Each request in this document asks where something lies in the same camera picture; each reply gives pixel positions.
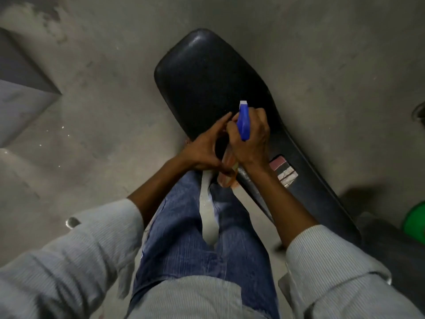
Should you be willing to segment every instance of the green object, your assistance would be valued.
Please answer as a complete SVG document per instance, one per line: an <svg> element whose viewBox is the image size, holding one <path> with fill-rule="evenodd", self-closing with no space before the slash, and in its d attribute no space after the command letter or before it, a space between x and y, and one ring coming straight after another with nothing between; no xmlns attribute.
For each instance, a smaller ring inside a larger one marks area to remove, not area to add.
<svg viewBox="0 0 425 319"><path fill-rule="evenodd" d="M425 244L425 202L410 209L402 229L407 235Z"/></svg>

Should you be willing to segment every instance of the rolled-up sleeve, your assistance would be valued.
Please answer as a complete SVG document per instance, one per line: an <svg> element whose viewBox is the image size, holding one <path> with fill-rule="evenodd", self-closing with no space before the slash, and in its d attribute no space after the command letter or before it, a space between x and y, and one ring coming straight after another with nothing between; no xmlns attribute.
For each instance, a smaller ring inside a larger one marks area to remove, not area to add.
<svg viewBox="0 0 425 319"><path fill-rule="evenodd" d="M123 199L68 223L80 225L0 269L0 308L6 317L88 317L117 277L119 297L128 294L144 230L136 206Z"/></svg>
<svg viewBox="0 0 425 319"><path fill-rule="evenodd" d="M390 271L325 226L313 226L286 252L292 306L297 318L422 318L394 290Z"/></svg>

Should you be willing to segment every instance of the gray floor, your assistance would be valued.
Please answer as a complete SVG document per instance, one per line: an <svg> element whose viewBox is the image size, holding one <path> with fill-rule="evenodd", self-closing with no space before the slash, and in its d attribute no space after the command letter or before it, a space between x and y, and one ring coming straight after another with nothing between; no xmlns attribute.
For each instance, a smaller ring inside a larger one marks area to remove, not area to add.
<svg viewBox="0 0 425 319"><path fill-rule="evenodd" d="M399 225L424 198L425 130L410 115L425 100L425 0L15 1L0 2L0 27L63 96L0 150L0 264L178 152L153 69L198 27L263 77L348 209Z"/></svg>

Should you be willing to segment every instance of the person's left hand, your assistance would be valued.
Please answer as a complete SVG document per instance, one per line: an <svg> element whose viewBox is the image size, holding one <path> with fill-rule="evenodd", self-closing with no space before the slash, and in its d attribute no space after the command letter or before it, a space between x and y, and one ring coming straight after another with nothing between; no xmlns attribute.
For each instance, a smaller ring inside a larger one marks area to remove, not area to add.
<svg viewBox="0 0 425 319"><path fill-rule="evenodd" d="M192 169L213 169L226 175L234 173L231 167L226 167L215 155L215 142L226 133L226 124L231 116L232 113L228 112L180 153L180 156L189 163Z"/></svg>

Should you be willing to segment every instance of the person's right hand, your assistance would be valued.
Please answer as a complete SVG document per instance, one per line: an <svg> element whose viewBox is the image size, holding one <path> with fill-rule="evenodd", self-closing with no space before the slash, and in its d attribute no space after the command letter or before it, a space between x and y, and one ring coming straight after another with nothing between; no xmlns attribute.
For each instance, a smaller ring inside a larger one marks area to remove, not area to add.
<svg viewBox="0 0 425 319"><path fill-rule="evenodd" d="M247 141L242 141L236 126L239 114L236 114L227 123L227 133L232 146L233 154L244 169L269 166L269 137L270 128L267 123L266 112L263 108L249 108L250 134Z"/></svg>

